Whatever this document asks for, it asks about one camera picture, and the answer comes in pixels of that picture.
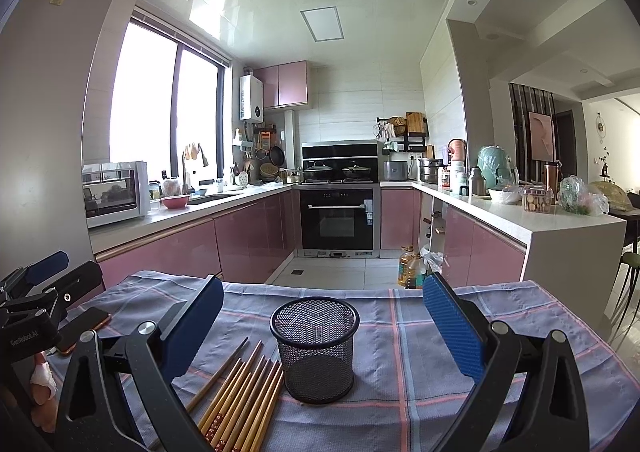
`square ceiling light panel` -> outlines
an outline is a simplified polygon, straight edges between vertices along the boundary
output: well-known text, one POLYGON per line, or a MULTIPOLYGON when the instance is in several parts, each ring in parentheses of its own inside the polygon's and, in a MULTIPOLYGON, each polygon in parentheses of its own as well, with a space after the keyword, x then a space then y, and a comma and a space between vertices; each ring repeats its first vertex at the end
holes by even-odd
POLYGON ((335 6, 330 8, 318 8, 316 10, 304 10, 300 12, 305 19, 306 26, 311 32, 311 36, 316 42, 325 40, 341 40, 344 38, 338 9, 335 6))

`countertop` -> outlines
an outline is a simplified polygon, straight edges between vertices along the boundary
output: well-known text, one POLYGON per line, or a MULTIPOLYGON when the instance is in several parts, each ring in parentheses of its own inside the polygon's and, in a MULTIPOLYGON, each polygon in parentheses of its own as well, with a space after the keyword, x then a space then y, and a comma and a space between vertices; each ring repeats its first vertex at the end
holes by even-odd
POLYGON ((225 192, 225 194, 235 194, 233 197, 213 200, 199 205, 190 205, 179 210, 169 210, 160 205, 158 210, 151 210, 145 217, 89 229, 91 246, 94 255, 99 254, 126 242, 287 190, 291 190, 291 185, 249 186, 244 190, 225 192))
POLYGON ((553 214, 525 212, 522 209, 522 205, 519 204, 501 205, 493 203, 489 199, 459 196, 438 188, 436 185, 427 185, 416 181, 385 181, 380 183, 381 188, 407 188, 408 186, 437 197, 527 245, 531 241, 532 234, 537 232, 572 230, 575 228, 624 223, 620 219, 607 215, 579 216, 571 214, 565 212, 559 206, 556 206, 553 214))

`red bowl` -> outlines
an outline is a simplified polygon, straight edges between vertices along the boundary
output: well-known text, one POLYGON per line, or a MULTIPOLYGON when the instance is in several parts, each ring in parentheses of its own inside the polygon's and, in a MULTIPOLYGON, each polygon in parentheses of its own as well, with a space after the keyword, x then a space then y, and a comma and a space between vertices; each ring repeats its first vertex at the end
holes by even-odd
POLYGON ((189 202, 189 195, 186 196, 168 196, 160 199, 160 202, 170 210, 184 208, 189 202))

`wooden chopstick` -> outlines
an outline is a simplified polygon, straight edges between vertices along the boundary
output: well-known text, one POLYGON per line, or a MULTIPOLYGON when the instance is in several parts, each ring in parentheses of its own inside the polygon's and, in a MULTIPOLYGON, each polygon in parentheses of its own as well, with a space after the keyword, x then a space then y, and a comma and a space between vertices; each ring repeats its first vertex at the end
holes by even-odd
POLYGON ((249 359, 247 360, 247 362, 244 364, 244 366, 242 366, 242 369, 240 370, 240 373, 238 374, 238 377, 236 378, 233 386, 229 389, 228 393, 226 393, 223 396, 223 398, 220 399, 220 401, 218 402, 218 405, 213 409, 211 415, 209 416, 209 419, 207 419, 208 423, 206 423, 204 425, 204 429, 202 429, 202 432, 204 433, 207 441, 211 442, 213 435, 216 433, 216 431, 220 427, 220 423, 222 423, 225 414, 228 412, 229 407, 233 403, 233 400, 238 395, 238 392, 241 390, 241 387, 245 385, 245 380, 249 375, 249 371, 251 370, 254 364, 254 361, 256 359, 256 356, 258 354, 258 351, 260 350, 261 347, 262 347, 262 340, 260 340, 256 344, 254 352, 251 353, 251 356, 249 356, 249 359))
POLYGON ((271 397, 273 396, 273 393, 277 392, 277 390, 280 389, 279 385, 280 385, 280 380, 282 378, 284 378, 284 372, 282 371, 282 366, 280 366, 278 368, 277 374, 274 376, 273 380, 271 381, 271 385, 269 386, 267 395, 264 397, 264 399, 262 400, 262 403, 260 404, 260 409, 258 410, 258 414, 254 419, 254 421, 252 422, 251 428, 249 429, 249 432, 244 440, 244 443, 242 444, 241 452, 249 452, 249 450, 252 450, 255 437, 257 435, 258 429, 262 422, 262 418, 267 412, 269 402, 271 400, 271 397))
POLYGON ((213 398, 212 402, 209 404, 209 407, 207 407, 207 410, 205 411, 204 415, 202 416, 202 418, 200 419, 200 422, 198 424, 198 428, 200 429, 200 432, 202 432, 203 434, 204 434, 205 424, 206 424, 207 421, 209 421, 209 417, 211 416, 211 413, 216 408, 216 405, 218 404, 220 399, 222 399, 222 397, 224 397, 226 395, 226 393, 228 393, 229 388, 231 387, 231 385, 234 384, 234 382, 235 382, 236 378, 238 377, 238 374, 240 373, 240 371, 242 371, 242 367, 243 366, 244 366, 244 362, 242 361, 241 358, 238 358, 238 361, 234 365, 234 368, 231 369, 231 372, 229 373, 228 377, 226 378, 225 383, 222 384, 222 387, 220 387, 220 390, 216 393, 216 395, 213 398))
POLYGON ((276 408, 276 403, 278 403, 278 396, 280 393, 280 387, 282 386, 282 382, 284 381, 284 372, 280 373, 278 378, 278 383, 276 385, 273 394, 271 395, 271 399, 269 400, 269 406, 267 407, 267 411, 260 422, 260 427, 258 427, 258 434, 255 436, 254 443, 251 445, 250 452, 258 452, 260 447, 262 446, 262 442, 264 441, 264 437, 267 435, 267 429, 269 427, 269 423, 271 422, 271 416, 273 416, 273 411, 276 408))
POLYGON ((236 424, 234 431, 231 433, 231 436, 227 441, 223 452, 241 449, 242 443, 244 443, 246 435, 249 433, 249 429, 251 428, 251 424, 255 419, 255 415, 258 413, 258 409, 260 409, 262 399, 266 397, 269 386, 271 385, 271 381, 279 370, 279 365, 279 362, 273 363, 269 374, 262 383, 260 391, 258 392, 258 389, 256 388, 254 394, 252 394, 251 398, 249 399, 249 402, 244 406, 242 414, 240 414, 240 418, 238 418, 238 423, 236 424))
MULTIPOLYGON (((244 345, 248 341, 249 341, 249 337, 244 337, 244 340, 242 342, 240 342, 240 345, 238 347, 236 347, 234 352, 229 355, 229 358, 227 358, 225 360, 225 363, 222 364, 220 366, 220 368, 216 372, 214 372, 213 376, 204 385, 204 387, 201 388, 193 398, 191 398, 189 403, 187 403, 187 405, 185 405, 185 407, 184 407, 184 409, 187 412, 191 412, 193 410, 193 408, 196 405, 198 405, 200 400, 202 400, 206 396, 206 394, 209 392, 211 387, 213 387, 215 385, 215 383, 217 382, 219 377, 222 376, 222 373, 225 372, 225 369, 228 368, 228 366, 231 364, 231 362, 236 358, 236 356, 238 356, 238 353, 242 350, 242 347, 244 347, 244 345)), ((149 450, 157 449, 159 444, 160 444, 160 439, 156 438, 156 440, 153 441, 153 443, 149 446, 149 450)))
POLYGON ((219 443, 221 441, 226 442, 233 430, 236 420, 238 416, 240 416, 240 412, 242 411, 241 405, 246 403, 247 398, 251 394, 251 391, 254 388, 255 382, 262 375, 262 371, 264 370, 265 365, 267 364, 267 359, 262 356, 258 365, 255 368, 255 371, 252 374, 252 377, 248 379, 245 385, 242 386, 241 392, 238 393, 231 404, 229 405, 228 410, 224 413, 222 417, 222 421, 218 427, 218 430, 214 434, 214 437, 211 439, 211 445, 218 450, 220 448, 219 443))

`painting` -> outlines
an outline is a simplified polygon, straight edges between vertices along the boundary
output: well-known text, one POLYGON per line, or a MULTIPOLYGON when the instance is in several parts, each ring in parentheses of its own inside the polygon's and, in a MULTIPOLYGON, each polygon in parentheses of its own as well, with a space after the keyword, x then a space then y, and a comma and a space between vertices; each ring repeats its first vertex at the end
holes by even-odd
POLYGON ((539 161, 555 161, 556 146, 554 141, 554 126, 551 116, 529 113, 531 159, 539 161))

